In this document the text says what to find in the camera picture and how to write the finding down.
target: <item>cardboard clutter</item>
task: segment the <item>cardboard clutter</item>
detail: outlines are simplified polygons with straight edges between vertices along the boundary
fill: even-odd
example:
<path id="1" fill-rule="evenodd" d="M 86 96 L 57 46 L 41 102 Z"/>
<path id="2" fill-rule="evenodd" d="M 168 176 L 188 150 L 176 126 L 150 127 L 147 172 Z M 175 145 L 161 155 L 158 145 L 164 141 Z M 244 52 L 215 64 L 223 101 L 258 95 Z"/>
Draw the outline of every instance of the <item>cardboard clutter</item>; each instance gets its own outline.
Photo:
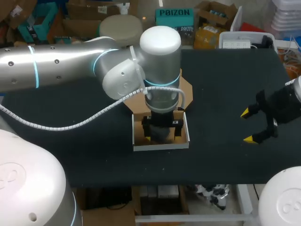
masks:
<path id="1" fill-rule="evenodd" d="M 139 0 L 129 0 L 129 3 L 69 0 L 66 3 L 70 19 L 74 20 L 104 20 L 105 18 L 118 15 L 137 15 Z"/>
<path id="2" fill-rule="evenodd" d="M 99 36 L 98 20 L 66 20 L 61 11 L 56 15 L 48 32 L 49 44 L 70 44 L 76 40 L 90 40 Z"/>
<path id="3" fill-rule="evenodd" d="M 84 226 L 135 226 L 135 215 L 142 215 L 143 201 L 140 198 L 139 186 L 132 187 L 132 201 L 126 206 L 122 204 L 111 207 L 115 210 L 110 210 L 108 208 L 86 210 L 85 203 L 87 196 L 85 190 L 86 189 L 81 188 L 74 191 L 78 206 L 80 206 L 81 209 Z M 180 212 L 175 212 L 174 214 L 189 214 L 183 186 L 179 186 L 179 205 L 181 209 Z M 164 208 L 167 206 L 157 204 L 156 207 Z M 143 225 L 151 226 L 153 224 L 154 223 L 144 223 Z M 180 222 L 156 224 L 162 226 L 176 226 L 179 225 Z"/>
<path id="4" fill-rule="evenodd" d="M 199 27 L 201 27 L 203 23 L 210 23 L 214 26 L 230 30 L 234 17 L 237 13 L 237 9 L 234 4 L 226 6 L 216 1 L 202 1 L 195 8 L 199 9 Z M 226 17 L 210 13 L 211 10 L 224 13 Z"/>
<path id="5" fill-rule="evenodd" d="M 27 43 L 47 41 L 47 34 L 57 12 L 55 2 L 36 5 L 32 15 L 18 26 L 24 40 Z"/>
<path id="6" fill-rule="evenodd" d="M 0 0 L 0 21 L 15 29 L 32 13 L 37 0 Z"/>
<path id="7" fill-rule="evenodd" d="M 192 102 L 192 85 L 189 84 L 183 77 L 182 71 L 180 76 L 180 89 L 185 93 L 185 109 Z M 179 95 L 179 104 L 182 103 L 182 97 Z M 174 111 L 175 119 L 183 119 L 184 126 L 182 128 L 182 136 L 174 138 L 174 128 L 170 128 L 170 134 L 165 144 L 157 144 L 154 141 L 149 141 L 144 137 L 142 127 L 142 119 L 144 116 L 150 116 L 151 111 L 145 104 L 143 93 L 139 93 L 125 101 L 126 106 L 133 112 L 132 127 L 133 127 L 133 150 L 134 151 L 150 151 L 150 150 L 165 150 L 165 149 L 184 149 L 189 147 L 189 131 L 186 121 L 186 114 L 183 111 Z"/>

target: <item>cardboard box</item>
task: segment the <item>cardboard box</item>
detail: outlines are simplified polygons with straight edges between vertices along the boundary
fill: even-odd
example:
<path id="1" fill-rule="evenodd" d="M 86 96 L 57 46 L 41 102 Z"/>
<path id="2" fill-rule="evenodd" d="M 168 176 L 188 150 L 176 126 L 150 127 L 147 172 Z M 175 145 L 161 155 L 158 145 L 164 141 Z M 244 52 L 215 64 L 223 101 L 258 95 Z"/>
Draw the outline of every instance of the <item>cardboard box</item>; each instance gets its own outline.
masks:
<path id="1" fill-rule="evenodd" d="M 0 22 L 4 20 L 9 13 L 14 9 L 16 0 L 0 0 Z"/>
<path id="2" fill-rule="evenodd" d="M 139 202 L 131 201 L 125 207 L 123 207 L 123 204 L 111 207 L 112 209 L 123 207 L 119 210 L 110 210 L 108 208 L 87 210 L 88 189 L 74 188 L 72 191 L 74 192 L 77 204 L 81 209 L 83 225 L 85 226 L 135 226 L 136 210 L 138 214 L 141 214 L 140 200 Z M 139 195 L 139 187 L 132 188 L 132 196 L 136 194 Z"/>
<path id="3" fill-rule="evenodd" d="M 185 93 L 185 109 L 192 102 L 192 85 L 190 85 L 183 77 L 182 71 L 180 75 L 180 86 Z M 143 93 L 139 93 L 132 98 L 126 100 L 125 105 L 133 112 L 132 127 L 133 127 L 133 150 L 134 151 L 150 151 L 150 150 L 166 150 L 166 149 L 183 149 L 189 147 L 189 131 L 186 121 L 186 114 L 183 111 L 174 111 L 175 119 L 183 119 L 184 126 L 182 128 L 182 136 L 174 139 L 174 128 L 170 128 L 169 136 L 165 144 L 157 144 L 149 141 L 144 137 L 142 119 L 144 116 L 150 116 L 151 111 L 145 104 L 145 97 Z M 178 107 L 181 106 L 182 97 L 179 95 Z"/>
<path id="4" fill-rule="evenodd" d="M 74 40 L 87 41 L 99 37 L 98 20 L 67 20 L 59 10 L 48 32 L 49 44 L 71 44 Z"/>
<path id="5" fill-rule="evenodd" d="M 135 215 L 142 215 L 142 204 L 143 201 L 140 198 L 140 187 L 132 187 L 132 201 L 130 201 L 125 207 L 123 205 L 116 205 L 110 210 L 108 208 L 97 208 L 92 210 L 85 210 L 82 208 L 86 207 L 87 193 L 86 189 L 72 189 L 78 206 L 80 206 L 81 214 L 83 216 L 83 225 L 85 226 L 135 226 Z M 180 211 L 172 214 L 189 214 L 188 205 L 186 202 L 184 187 L 179 186 L 179 205 Z M 173 223 L 143 223 L 143 225 L 160 224 L 162 226 L 178 225 L 179 222 Z"/>
<path id="6" fill-rule="evenodd" d="M 192 45 L 194 32 L 192 8 L 158 8 L 156 25 L 174 28 L 181 36 L 182 45 Z"/>
<path id="7" fill-rule="evenodd" d="M 8 32 L 8 25 L 0 22 L 0 45 L 6 43 L 7 32 Z"/>
<path id="8" fill-rule="evenodd" d="M 32 13 L 33 24 L 25 21 L 18 26 L 24 40 L 27 43 L 47 41 L 47 34 L 57 12 L 58 8 L 55 2 L 38 4 Z"/>
<path id="9" fill-rule="evenodd" d="M 128 14 L 137 16 L 139 0 L 129 0 Z M 118 2 L 69 0 L 66 3 L 70 19 L 74 20 L 104 20 L 105 18 L 120 14 Z"/>
<path id="10" fill-rule="evenodd" d="M 237 13 L 237 9 L 234 4 L 226 6 L 216 1 L 203 1 L 200 4 L 198 4 L 195 8 L 199 9 L 199 27 L 201 27 L 203 23 L 210 23 L 214 26 L 227 29 L 228 31 L 230 30 L 232 22 Z M 211 10 L 219 13 L 224 13 L 227 17 L 221 17 L 212 14 L 210 13 Z"/>
<path id="11" fill-rule="evenodd" d="M 15 29 L 31 15 L 36 4 L 37 0 L 0 0 L 0 20 L 5 18 L 8 25 Z"/>

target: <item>cardboard box in background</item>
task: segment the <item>cardboard box in background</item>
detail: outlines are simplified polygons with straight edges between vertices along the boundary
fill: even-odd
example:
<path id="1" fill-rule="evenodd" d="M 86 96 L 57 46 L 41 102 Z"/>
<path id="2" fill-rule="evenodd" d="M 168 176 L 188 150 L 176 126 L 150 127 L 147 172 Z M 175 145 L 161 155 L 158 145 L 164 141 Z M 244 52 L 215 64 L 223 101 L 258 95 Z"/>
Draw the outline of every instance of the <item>cardboard box in background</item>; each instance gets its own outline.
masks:
<path id="1" fill-rule="evenodd" d="M 181 36 L 182 45 L 193 44 L 194 15 L 192 8 L 158 8 L 156 25 L 174 28 Z"/>
<path id="2" fill-rule="evenodd" d="M 47 34 L 58 8 L 55 2 L 36 5 L 32 12 L 32 24 L 27 21 L 18 26 L 18 30 L 27 43 L 47 41 Z"/>
<path id="3" fill-rule="evenodd" d="M 11 1 L 12 0 L 0 0 L 0 7 L 3 7 Z M 14 6 L 6 16 L 5 21 L 11 28 L 15 29 L 31 15 L 37 4 L 37 0 L 14 0 L 13 2 Z"/>
<path id="4" fill-rule="evenodd" d="M 71 44 L 72 40 L 90 40 L 99 37 L 99 20 L 67 20 L 59 10 L 48 32 L 49 44 Z"/>
<path id="5" fill-rule="evenodd" d="M 81 213 L 83 216 L 83 225 L 85 226 L 135 226 L 135 215 L 142 215 L 141 204 L 145 200 L 142 201 L 140 198 L 139 186 L 132 187 L 132 201 L 119 210 L 109 210 L 108 208 L 86 210 L 87 189 L 80 188 L 72 190 L 75 194 L 78 206 L 80 206 L 80 209 L 82 210 Z M 189 214 L 183 186 L 179 186 L 178 204 L 180 212 L 174 212 L 172 214 Z M 113 208 L 118 209 L 118 207 L 120 208 L 122 206 L 123 205 L 117 205 Z M 144 226 L 151 226 L 154 224 L 161 226 L 175 226 L 181 223 L 143 223 Z"/>
<path id="6" fill-rule="evenodd" d="M 8 32 L 8 25 L 0 22 L 0 46 L 6 43 L 6 35 Z"/>
<path id="7" fill-rule="evenodd" d="M 137 16 L 139 0 L 129 0 L 128 14 Z M 66 3 L 70 19 L 74 20 L 104 20 L 105 18 L 120 14 L 118 2 L 69 0 Z"/>
<path id="8" fill-rule="evenodd" d="M 14 9 L 16 0 L 0 0 L 0 22 Z"/>
<path id="9" fill-rule="evenodd" d="M 237 13 L 237 9 L 234 4 L 227 6 L 216 1 L 203 1 L 195 8 L 199 9 L 199 27 L 201 27 L 203 23 L 210 23 L 213 26 L 218 26 L 227 29 L 228 31 L 230 30 L 234 17 Z M 210 10 L 224 13 L 227 18 L 212 14 L 210 13 Z"/>

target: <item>black table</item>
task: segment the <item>black table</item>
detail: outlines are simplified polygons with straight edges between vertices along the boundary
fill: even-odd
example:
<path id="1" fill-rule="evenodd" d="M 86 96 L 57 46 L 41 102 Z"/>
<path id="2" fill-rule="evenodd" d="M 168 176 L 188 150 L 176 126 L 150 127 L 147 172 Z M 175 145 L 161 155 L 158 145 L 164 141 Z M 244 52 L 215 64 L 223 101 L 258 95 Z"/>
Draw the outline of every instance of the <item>black table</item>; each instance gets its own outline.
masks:
<path id="1" fill-rule="evenodd" d="M 240 118 L 255 94 L 288 81 L 273 50 L 184 50 L 182 69 L 194 95 L 186 111 L 186 150 L 133 153 L 131 111 L 123 104 L 66 132 L 32 129 L 1 115 L 21 137 L 50 151 L 74 187 L 266 183 L 277 172 L 301 165 L 300 119 L 279 126 L 277 139 L 261 145 L 243 142 L 266 127 L 262 113 Z M 4 105 L 20 117 L 53 127 L 82 121 L 110 103 L 93 79 L 4 98 Z"/>

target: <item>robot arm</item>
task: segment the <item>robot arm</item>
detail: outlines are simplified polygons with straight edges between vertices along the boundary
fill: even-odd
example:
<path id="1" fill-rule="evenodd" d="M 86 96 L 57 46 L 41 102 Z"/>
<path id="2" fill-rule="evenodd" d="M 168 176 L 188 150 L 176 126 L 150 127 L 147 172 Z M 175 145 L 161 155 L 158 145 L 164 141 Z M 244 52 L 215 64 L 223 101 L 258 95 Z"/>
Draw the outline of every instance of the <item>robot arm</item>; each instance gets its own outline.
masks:
<path id="1" fill-rule="evenodd" d="M 120 99 L 145 86 L 179 87 L 181 38 L 165 26 L 146 30 L 140 46 L 120 49 L 112 38 L 73 45 L 0 49 L 0 92 L 56 85 L 96 77 L 106 94 Z M 155 112 L 175 109 L 178 95 L 151 91 L 147 106 Z"/>
<path id="2" fill-rule="evenodd" d="M 260 91 L 256 95 L 256 103 L 249 105 L 241 117 L 247 119 L 260 110 L 266 115 L 267 128 L 244 139 L 248 143 L 260 144 L 270 137 L 277 137 L 279 124 L 289 123 L 301 116 L 301 77 L 287 82 L 267 98 L 264 90 Z"/>

